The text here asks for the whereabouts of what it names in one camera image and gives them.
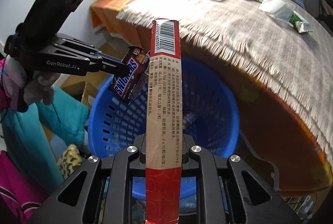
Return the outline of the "gloved left hand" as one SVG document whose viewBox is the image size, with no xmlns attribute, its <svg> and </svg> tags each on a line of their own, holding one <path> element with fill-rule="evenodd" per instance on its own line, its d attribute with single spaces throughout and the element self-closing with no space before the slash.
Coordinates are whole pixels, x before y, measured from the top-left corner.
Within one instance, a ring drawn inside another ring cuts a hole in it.
<svg viewBox="0 0 333 224">
<path fill-rule="evenodd" d="M 54 83 L 60 78 L 59 73 L 40 72 L 30 81 L 22 65 L 11 57 L 1 62 L 1 85 L 8 100 L 15 95 L 14 88 L 23 89 L 23 100 L 27 105 L 43 101 L 50 105 L 54 100 Z"/>
</svg>

